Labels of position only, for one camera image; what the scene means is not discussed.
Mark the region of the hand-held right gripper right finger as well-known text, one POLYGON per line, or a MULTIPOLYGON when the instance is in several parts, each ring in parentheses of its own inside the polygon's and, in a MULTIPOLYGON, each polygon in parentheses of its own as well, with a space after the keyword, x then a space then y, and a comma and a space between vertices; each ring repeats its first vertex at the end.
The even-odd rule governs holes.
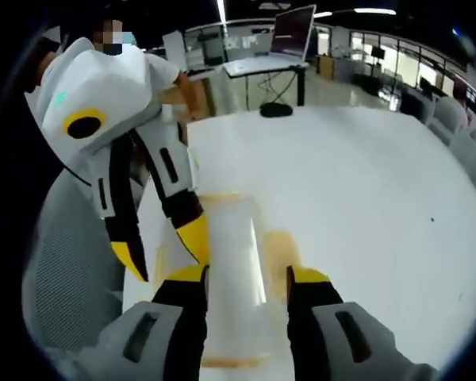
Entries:
POLYGON ((287 336, 296 380, 434 380, 436 370, 415 364, 394 334, 355 302, 345 302, 329 277, 315 269, 286 269, 287 336))

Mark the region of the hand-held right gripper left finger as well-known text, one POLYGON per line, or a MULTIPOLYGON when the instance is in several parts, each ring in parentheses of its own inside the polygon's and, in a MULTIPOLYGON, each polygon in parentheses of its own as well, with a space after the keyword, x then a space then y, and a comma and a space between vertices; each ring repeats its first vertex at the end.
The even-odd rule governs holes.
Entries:
POLYGON ((169 275, 148 302, 107 325, 76 356, 81 380, 197 380, 207 338, 207 265, 169 275))

